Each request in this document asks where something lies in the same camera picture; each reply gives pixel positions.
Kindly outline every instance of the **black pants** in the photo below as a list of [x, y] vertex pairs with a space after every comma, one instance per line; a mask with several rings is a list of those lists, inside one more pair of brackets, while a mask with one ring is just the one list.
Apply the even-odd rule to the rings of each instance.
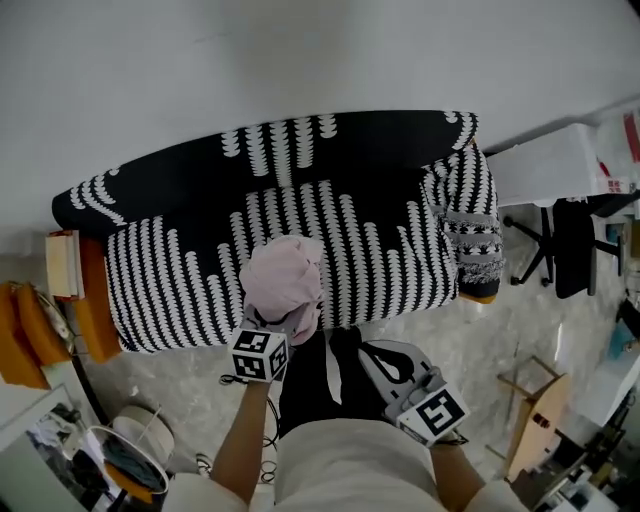
[[386, 421], [386, 403], [358, 359], [362, 343], [357, 328], [336, 329], [329, 342], [340, 368], [338, 404], [327, 382], [325, 337], [322, 331], [296, 349], [287, 367], [280, 396], [280, 437], [312, 421], [355, 418]]

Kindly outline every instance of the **white shirt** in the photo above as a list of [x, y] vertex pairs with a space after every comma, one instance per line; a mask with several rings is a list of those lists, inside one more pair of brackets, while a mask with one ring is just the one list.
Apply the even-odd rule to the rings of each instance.
[[[274, 512], [444, 512], [424, 448], [380, 421], [307, 423], [278, 443]], [[164, 512], [247, 512], [244, 502], [199, 475], [177, 475]], [[505, 482], [486, 485], [466, 512], [525, 512]]]

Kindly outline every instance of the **person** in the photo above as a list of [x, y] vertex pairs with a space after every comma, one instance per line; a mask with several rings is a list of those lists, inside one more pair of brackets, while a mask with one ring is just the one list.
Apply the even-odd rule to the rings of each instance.
[[[333, 331], [341, 404], [329, 391], [324, 333], [297, 347], [280, 397], [274, 512], [524, 512], [505, 482], [485, 485], [459, 446], [427, 450], [382, 416], [385, 403], [358, 359], [357, 329]], [[270, 384], [247, 384], [210, 480], [169, 488], [164, 511], [246, 512], [260, 476]]]

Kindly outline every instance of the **white desk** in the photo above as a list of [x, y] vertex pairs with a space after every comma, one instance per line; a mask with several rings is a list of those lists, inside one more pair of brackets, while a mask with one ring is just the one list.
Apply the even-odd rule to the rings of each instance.
[[593, 132], [590, 126], [572, 124], [489, 157], [498, 206], [606, 193]]

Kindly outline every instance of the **black and white patterned sofa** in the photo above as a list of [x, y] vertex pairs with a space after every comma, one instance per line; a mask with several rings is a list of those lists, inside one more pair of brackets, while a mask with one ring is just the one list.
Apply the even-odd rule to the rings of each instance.
[[282, 234], [322, 240], [321, 326], [497, 293], [497, 198], [474, 114], [375, 111], [239, 128], [121, 165], [56, 196], [105, 248], [123, 349], [226, 343], [238, 273]]

